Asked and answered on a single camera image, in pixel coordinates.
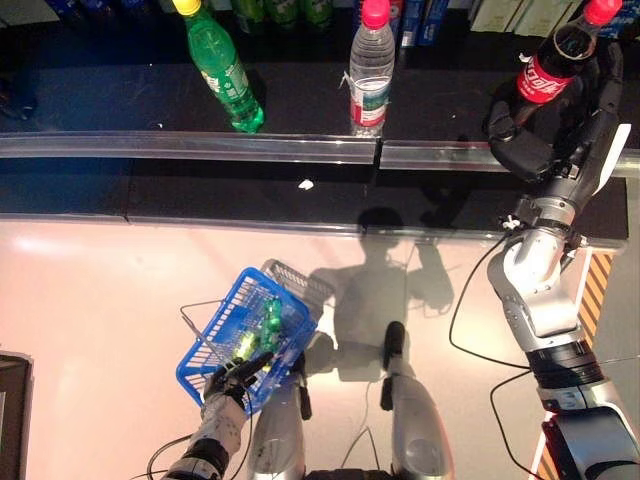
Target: green item in basket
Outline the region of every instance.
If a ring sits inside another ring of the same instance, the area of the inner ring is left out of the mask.
[[[275,353],[278,350],[282,330],[282,302],[278,298],[273,298],[265,303],[264,309],[265,317],[260,332],[260,348],[264,352]]]
[[[240,346],[234,352],[233,357],[240,357],[243,360],[247,361],[253,355],[253,352],[256,351],[256,348],[260,345],[260,340],[257,335],[253,332],[246,333],[242,340],[240,340]]]

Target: black shelf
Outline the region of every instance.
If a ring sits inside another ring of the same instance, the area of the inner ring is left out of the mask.
[[[325,36],[249,38],[230,14],[218,17],[265,106],[262,134],[304,136],[309,142],[318,135],[349,134],[348,91],[338,87],[348,68],[351,10],[338,10],[333,31]],[[492,92],[519,71],[518,53],[533,51],[539,41],[469,32],[466,17],[449,12],[435,47],[398,52],[384,142],[484,141],[480,126]],[[637,123],[640,45],[627,45],[625,58],[620,116]],[[108,40],[83,38],[58,23],[2,29],[0,76],[38,100],[28,121],[0,117],[0,133],[211,132],[212,139],[220,139],[232,132],[189,59],[178,15],[168,15],[156,36]],[[377,150],[375,142],[369,145],[369,160],[361,156],[356,164],[343,165],[162,155],[2,159],[0,215],[355,229],[362,211],[386,207],[399,213],[407,231],[486,232],[498,230],[498,217],[510,213],[525,189],[504,173],[381,170],[380,145]],[[640,147],[638,129],[627,147]],[[246,140],[247,152],[252,148]],[[306,192],[298,189],[305,178],[315,183]],[[625,182],[616,178],[592,201],[578,227],[592,237],[624,240],[625,219]]]
[[[351,10],[337,10],[327,35],[251,38],[230,13],[229,30],[261,103],[265,134],[348,135]],[[384,136],[389,140],[483,141],[480,125],[495,88],[516,74],[518,53],[539,38],[469,32],[449,12],[438,44],[400,49]],[[626,46],[623,122],[640,119],[640,44]],[[0,117],[0,131],[157,130],[231,132],[227,117],[189,59],[182,19],[167,15],[155,36],[87,39],[59,23],[0,30],[0,76],[31,92],[26,122]],[[640,148],[632,131],[629,148]]]

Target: bottle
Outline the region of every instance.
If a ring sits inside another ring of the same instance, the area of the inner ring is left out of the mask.
[[[302,11],[310,31],[326,32],[333,17],[333,0],[302,0]]]
[[[378,136],[382,132],[395,42],[389,27],[389,0],[365,0],[362,24],[351,46],[351,132],[356,136]]]
[[[76,0],[46,0],[60,21],[76,31],[88,32],[89,23]]]
[[[89,19],[96,24],[98,33],[115,33],[120,30],[116,10],[111,0],[80,0]]]
[[[616,15],[622,0],[591,0],[580,17],[547,37],[516,80],[511,116],[523,125],[553,100],[589,61],[600,29]]]
[[[231,125],[244,132],[256,132],[264,122],[264,113],[251,92],[229,34],[213,20],[201,0],[173,3],[187,25],[193,63],[231,116]]]
[[[265,0],[265,7],[278,30],[285,33],[295,30],[298,21],[298,0]]]
[[[264,33],[264,0],[231,0],[236,22],[251,36]]]

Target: water bottle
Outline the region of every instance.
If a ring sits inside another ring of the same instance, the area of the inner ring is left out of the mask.
[[[598,32],[621,6],[622,0],[591,0],[580,17],[542,42],[516,80],[518,94],[511,102],[511,115],[517,125],[523,125],[582,71],[593,55]]]
[[[187,25],[189,52],[202,77],[231,116],[237,130],[254,133],[264,122],[247,74],[231,37],[201,4],[201,0],[173,0]]]
[[[365,0],[351,46],[351,134],[359,137],[382,133],[395,60],[390,8],[389,0]]]

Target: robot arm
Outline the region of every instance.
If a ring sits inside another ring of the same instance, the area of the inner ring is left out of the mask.
[[[212,375],[204,389],[202,423],[191,436],[187,451],[173,463],[163,480],[219,480],[240,449],[240,432],[247,417],[243,397],[253,375],[273,354],[228,365]]]
[[[563,479],[640,478],[638,436],[560,284],[566,260],[581,243],[571,225],[606,183],[628,135],[617,117],[622,55],[616,44],[606,54],[597,102],[560,144],[551,147],[518,130],[502,102],[494,105],[488,126],[496,159],[541,185],[535,198],[520,203],[522,228],[491,260],[488,276],[536,377],[542,405],[554,414],[543,430]]]

